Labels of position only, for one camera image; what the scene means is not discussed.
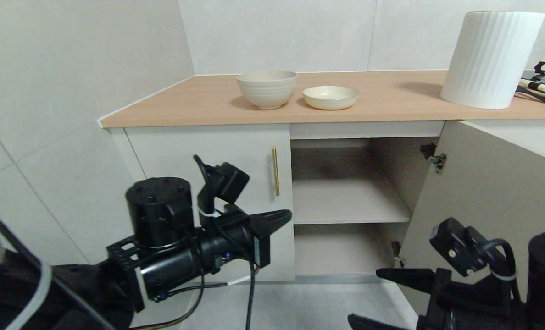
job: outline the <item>white cable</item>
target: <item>white cable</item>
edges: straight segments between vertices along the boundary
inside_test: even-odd
[[[249,279],[250,279],[250,275],[241,277],[241,278],[239,278],[237,280],[231,280],[230,282],[228,282],[228,286],[233,286],[234,284],[238,284],[240,282],[244,282],[244,281],[249,280]]]
[[[491,271],[491,274],[495,276],[496,278],[499,278],[501,281],[510,282],[512,280],[515,280],[517,278],[517,270],[515,270],[515,273],[511,276],[501,276],[493,271],[493,269],[489,266],[489,270]]]
[[[46,295],[48,295],[51,280],[52,267],[46,265],[43,261],[40,261],[40,282],[38,282],[38,288],[36,288],[36,292],[34,292],[30,302],[23,308],[15,320],[7,326],[6,330],[20,330],[32,315],[36,313],[38,308],[44,303]]]
[[[209,213],[203,212],[202,209],[199,209],[199,213],[201,213],[201,215],[203,215],[204,217],[210,217],[210,218],[219,218],[219,217],[222,216],[222,213],[220,213],[220,212],[217,211],[217,210],[214,211],[214,213],[209,214]]]

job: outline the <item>black cable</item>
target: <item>black cable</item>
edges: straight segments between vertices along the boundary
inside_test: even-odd
[[[212,288],[223,288],[224,286],[228,286],[228,284],[227,283],[205,284],[205,286],[203,287],[206,289],[212,289]],[[182,294],[183,292],[187,292],[187,291],[197,290],[200,288],[201,286],[187,286],[186,288],[171,290],[171,291],[168,291],[168,297],[172,297],[177,294]]]
[[[203,176],[203,180],[205,180],[205,186],[207,188],[208,204],[207,204],[207,209],[204,209],[203,212],[208,213],[208,214],[214,213],[215,212],[215,207],[213,205],[213,201],[214,201],[214,199],[216,197],[214,196],[213,188],[211,186],[211,181],[210,181],[209,175],[207,173],[207,165],[205,165],[205,163],[203,163],[203,161],[201,161],[201,158],[199,158],[199,156],[197,156],[196,154],[193,155],[193,159],[195,160],[195,162],[199,166],[199,169],[201,171],[201,175]],[[235,248],[239,252],[241,252],[242,255],[244,255],[246,260],[249,262],[249,265],[250,265],[250,293],[249,293],[249,296],[248,296],[248,308],[247,308],[247,311],[246,311],[246,328],[245,329],[250,330],[250,322],[251,322],[251,318],[252,318],[252,303],[254,301],[254,287],[256,285],[256,273],[255,273],[255,270],[254,270],[254,261],[252,260],[252,257],[250,256],[248,251],[246,251],[246,249],[244,247],[242,247],[238,242],[236,242],[236,240],[234,238],[229,236],[220,227],[220,225],[217,223],[215,218],[213,218],[211,221],[212,221],[214,227],[216,228],[218,234],[220,234],[230,244],[235,246]]]
[[[197,307],[199,306],[199,303],[201,302],[201,298],[203,297],[203,290],[205,289],[206,285],[205,285],[205,271],[203,270],[203,253],[197,241],[193,240],[193,246],[195,246],[195,252],[197,252],[197,256],[199,257],[199,270],[201,271],[201,284],[197,286],[199,288],[199,296],[195,300],[195,303],[193,303],[193,307],[191,307],[191,309],[189,309],[187,313],[183,314],[180,318],[176,318],[172,321],[137,326],[136,328],[130,328],[130,330],[158,330],[158,329],[166,328],[168,326],[173,326],[175,324],[179,324],[185,321],[197,309]],[[188,288],[183,288],[179,290],[181,290],[180,292],[193,290],[193,289],[190,289],[190,290],[185,290],[185,289],[188,289]]]
[[[40,260],[30,252],[30,250],[23,245],[22,242],[11,232],[11,230],[0,219],[0,233],[10,242],[10,244],[16,249],[16,251],[23,256],[36,270],[40,272]],[[98,321],[103,328],[107,330],[115,330],[115,327],[99,313],[95,307],[90,305],[85,299],[83,299],[77,292],[73,291],[69,285],[63,280],[55,276],[52,272],[52,281],[65,292],[81,309],[86,311],[95,321]]]
[[[143,326],[136,326],[136,328],[130,328],[130,330],[157,330],[166,328],[168,326],[173,326],[175,324],[179,324],[183,321],[185,321],[187,318],[193,314],[195,309],[199,306],[199,303],[201,302],[201,298],[203,297],[203,289],[205,288],[205,274],[203,274],[203,267],[201,268],[201,286],[199,287],[199,296],[195,300],[195,303],[193,303],[193,307],[187,311],[187,313],[183,314],[180,318],[176,318],[172,321],[168,322],[162,322],[162,323],[155,323],[155,324],[149,324],[149,325],[143,325]]]
[[[481,246],[478,246],[479,253],[484,255],[485,252],[489,251],[490,249],[493,249],[495,247],[501,246],[503,247],[503,252],[505,252],[505,259],[507,259],[507,267],[509,268],[510,276],[517,275],[517,266],[515,265],[515,256],[513,254],[513,249],[511,248],[511,245],[506,240],[490,240],[486,243],[484,243]],[[516,299],[516,301],[521,301],[521,295],[519,293],[519,286],[517,285],[517,280],[513,279],[509,282],[511,285],[511,291],[513,292],[513,298]]]
[[[248,251],[246,251],[245,248],[243,248],[241,245],[239,245],[238,242],[236,242],[236,240],[234,240],[234,238],[232,238],[226,232],[224,232],[224,230],[222,230],[222,228],[220,227],[220,225],[216,221],[213,221],[213,223],[214,223],[214,225],[216,227],[216,230],[220,233],[220,235],[222,235],[222,237],[226,241],[230,242],[233,246],[235,246],[235,248],[237,250],[239,250],[249,262],[249,265],[250,265],[250,293],[249,293],[249,296],[248,296],[248,309],[247,309],[247,312],[246,312],[246,330],[250,330],[250,321],[251,321],[251,318],[252,318],[252,303],[254,301],[254,286],[256,284],[256,272],[254,270],[254,261],[252,261],[252,257],[250,257]]]

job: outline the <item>bowl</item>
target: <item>bowl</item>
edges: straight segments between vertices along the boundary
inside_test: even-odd
[[[276,109],[289,101],[297,86],[290,71],[252,71],[236,77],[242,95],[260,109]]]
[[[360,92],[342,86],[317,86],[303,91],[303,98],[310,107],[322,110],[340,110],[356,103]]]

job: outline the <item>white cabinet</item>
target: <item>white cabinet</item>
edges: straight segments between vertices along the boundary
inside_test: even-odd
[[[392,241],[403,243],[406,268],[451,268],[428,239],[434,226],[455,217],[486,238],[512,244],[525,296],[528,242],[545,231],[545,148],[530,151],[532,138],[536,146],[544,140],[539,130],[522,136],[498,122],[447,121],[438,140],[435,124],[421,123],[409,134],[397,130],[401,125],[379,125],[303,124],[293,133],[289,124],[128,128],[135,157],[126,160],[135,169],[137,159],[145,177],[185,178],[195,194],[203,178],[193,154],[211,165],[228,161],[251,176],[239,207],[248,213],[293,210],[294,221],[272,236],[271,264],[258,280],[374,276],[377,268],[394,265]],[[436,154],[448,156],[441,174],[419,152],[431,142],[438,144]],[[278,153],[280,196],[271,148]],[[209,280],[248,271],[234,261]],[[455,280],[475,282],[486,274]],[[402,291],[425,313],[427,294]]]
[[[210,165],[229,162],[250,175],[250,181],[236,204],[247,213],[293,209],[291,190],[291,145],[289,124],[138,127],[126,129],[132,148],[146,177],[174,176],[191,183],[193,203],[204,185],[193,161],[197,154]],[[277,150],[279,196],[271,149]],[[222,203],[216,204],[222,209]],[[235,260],[208,281],[234,280],[249,274],[245,261]],[[271,264],[258,280],[294,280],[295,256],[293,222],[271,236]]]
[[[429,171],[403,242],[405,267],[451,268],[428,240],[433,227],[454,217],[490,240],[504,238],[512,245],[519,288],[526,297],[528,243],[545,232],[545,157],[457,121],[446,122],[440,153],[448,156],[443,172]],[[468,278],[453,274],[456,281],[476,282],[488,270]],[[426,312],[427,294],[402,291],[418,314]]]

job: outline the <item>white vase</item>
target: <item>white vase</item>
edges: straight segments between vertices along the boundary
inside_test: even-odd
[[[441,98],[484,109],[509,107],[544,16],[535,12],[467,13]]]

